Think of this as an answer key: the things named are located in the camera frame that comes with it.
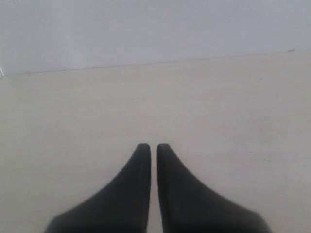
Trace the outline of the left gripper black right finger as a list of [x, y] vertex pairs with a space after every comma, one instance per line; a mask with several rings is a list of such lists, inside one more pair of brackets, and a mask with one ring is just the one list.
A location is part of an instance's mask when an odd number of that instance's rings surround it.
[[256, 212], [214, 192], [180, 161], [169, 144], [157, 146], [157, 189], [165, 233], [270, 233]]

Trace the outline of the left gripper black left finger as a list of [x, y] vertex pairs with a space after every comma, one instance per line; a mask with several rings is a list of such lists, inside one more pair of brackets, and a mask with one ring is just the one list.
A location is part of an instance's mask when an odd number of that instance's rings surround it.
[[151, 193], [151, 148], [138, 144], [122, 170], [103, 189], [57, 215], [47, 233], [145, 233]]

